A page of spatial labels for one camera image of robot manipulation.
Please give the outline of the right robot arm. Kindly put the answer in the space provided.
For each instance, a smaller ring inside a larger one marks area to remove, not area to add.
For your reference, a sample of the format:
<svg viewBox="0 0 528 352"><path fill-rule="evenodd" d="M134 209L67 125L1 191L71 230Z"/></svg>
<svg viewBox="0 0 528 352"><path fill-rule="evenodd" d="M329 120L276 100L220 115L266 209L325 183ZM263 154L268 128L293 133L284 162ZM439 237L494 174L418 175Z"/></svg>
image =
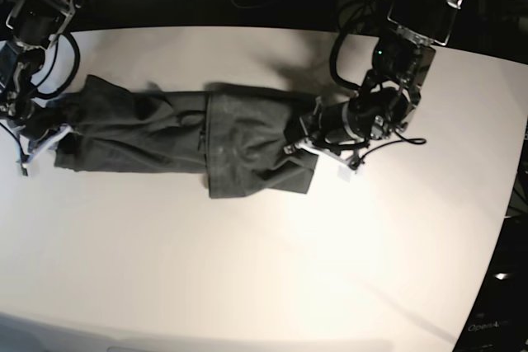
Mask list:
<svg viewBox="0 0 528 352"><path fill-rule="evenodd" d="M52 111L39 106L60 96L73 82L80 66L77 41L68 25L82 0L16 0L6 19L11 35L1 48L1 127L15 141L27 138L28 146L18 146L22 173L49 146L70 131ZM73 66L66 80L49 93L41 92L32 78L45 63L48 49L67 40L73 51Z"/></svg>

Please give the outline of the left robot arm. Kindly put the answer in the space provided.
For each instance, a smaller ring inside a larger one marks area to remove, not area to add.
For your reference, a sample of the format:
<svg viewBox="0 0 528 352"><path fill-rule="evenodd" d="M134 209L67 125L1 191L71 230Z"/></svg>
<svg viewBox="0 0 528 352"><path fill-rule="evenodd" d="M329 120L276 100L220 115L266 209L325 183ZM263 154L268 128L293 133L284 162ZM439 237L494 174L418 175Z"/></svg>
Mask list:
<svg viewBox="0 0 528 352"><path fill-rule="evenodd" d="M329 69L332 80L351 96L332 106L318 101L311 112L300 116L285 154L326 155L355 171L381 148L425 144L424 138L403 134L422 99L422 86L436 55L434 47L448 43L463 1L392 0L387 26L379 35L362 84L345 80L337 71L342 45L359 23L350 18L335 39Z"/></svg>

